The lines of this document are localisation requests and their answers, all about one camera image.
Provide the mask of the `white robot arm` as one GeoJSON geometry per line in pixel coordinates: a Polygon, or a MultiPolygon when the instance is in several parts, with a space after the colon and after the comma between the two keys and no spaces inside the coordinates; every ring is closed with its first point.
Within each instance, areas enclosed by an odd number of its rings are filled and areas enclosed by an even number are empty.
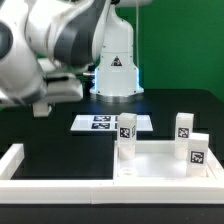
{"type": "Polygon", "coordinates": [[[143,91],[133,62],[133,28],[118,7],[153,0],[0,0],[0,92],[7,106],[79,101],[75,73],[95,61],[102,97],[143,91]]]}

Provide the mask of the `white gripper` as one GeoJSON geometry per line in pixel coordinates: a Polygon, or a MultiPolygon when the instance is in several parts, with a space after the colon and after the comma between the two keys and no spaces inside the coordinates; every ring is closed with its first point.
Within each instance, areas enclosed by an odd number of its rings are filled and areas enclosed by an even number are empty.
{"type": "Polygon", "coordinates": [[[45,103],[76,102],[83,98],[83,86],[72,73],[52,73],[46,77],[47,93],[41,99],[45,103]]]}

